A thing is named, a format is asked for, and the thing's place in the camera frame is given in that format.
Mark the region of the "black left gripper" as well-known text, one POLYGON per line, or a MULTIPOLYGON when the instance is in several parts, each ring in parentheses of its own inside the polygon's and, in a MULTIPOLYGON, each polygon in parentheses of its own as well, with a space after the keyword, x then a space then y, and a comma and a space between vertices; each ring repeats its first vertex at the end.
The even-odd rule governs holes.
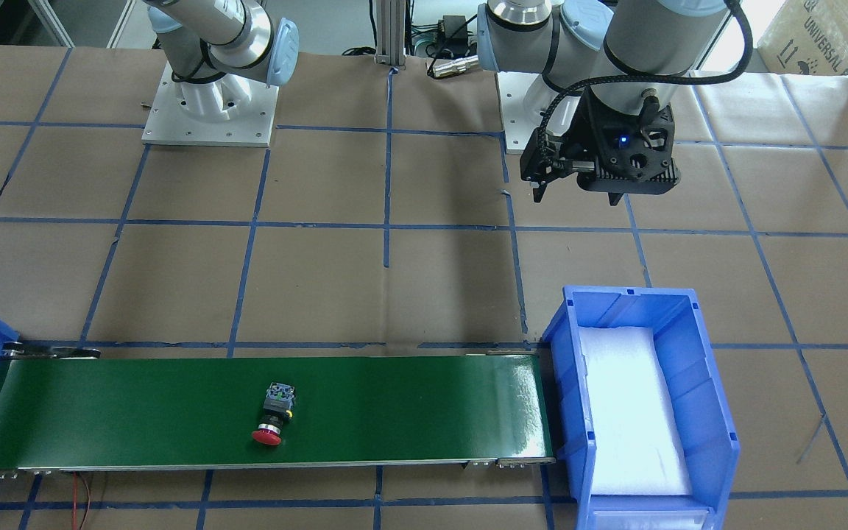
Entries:
POLYGON ((575 175, 582 190, 603 192, 618 205, 625 194, 666 194, 680 184, 672 155, 674 112, 646 95, 629 115, 585 91, 568 131, 561 137, 535 128, 520 157, 520 177, 531 184, 533 202, 546 187, 575 175))

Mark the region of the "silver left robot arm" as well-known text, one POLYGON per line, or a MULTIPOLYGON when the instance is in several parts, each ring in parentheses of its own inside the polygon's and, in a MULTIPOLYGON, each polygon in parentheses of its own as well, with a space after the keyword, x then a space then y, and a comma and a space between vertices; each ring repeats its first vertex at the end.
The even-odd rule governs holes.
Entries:
POLYGON ((755 44, 740 1, 488 1, 476 24, 482 68, 537 77, 520 156, 535 202, 566 177, 611 205, 672 191, 674 91, 736 80, 755 44))

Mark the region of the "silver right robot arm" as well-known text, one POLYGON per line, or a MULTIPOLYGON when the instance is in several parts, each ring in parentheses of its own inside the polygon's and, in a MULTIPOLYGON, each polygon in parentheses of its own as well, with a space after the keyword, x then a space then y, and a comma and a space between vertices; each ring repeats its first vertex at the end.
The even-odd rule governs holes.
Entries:
POLYGON ((279 88, 295 71, 299 30, 256 1, 150 1, 168 65, 144 141, 268 146, 279 88))

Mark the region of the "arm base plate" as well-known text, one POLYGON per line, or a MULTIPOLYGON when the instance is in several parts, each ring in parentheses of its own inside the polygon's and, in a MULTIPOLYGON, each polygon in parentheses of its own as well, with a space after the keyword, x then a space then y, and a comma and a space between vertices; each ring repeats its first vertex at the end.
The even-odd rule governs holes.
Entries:
POLYGON ((165 66, 141 140, 166 146, 267 148, 280 89, 238 75, 205 85, 175 82, 165 66))
MULTIPOLYGON (((501 111, 506 154, 519 155, 527 147, 532 131, 542 121, 543 114, 559 93, 549 88, 541 71, 544 64, 533 65, 521 70, 497 73, 499 110, 501 111)), ((578 80, 589 77, 591 65, 569 61, 565 79, 555 81, 563 88, 578 80)), ((579 96, 566 96, 549 119, 548 131, 556 135, 565 134, 574 118, 579 96)))

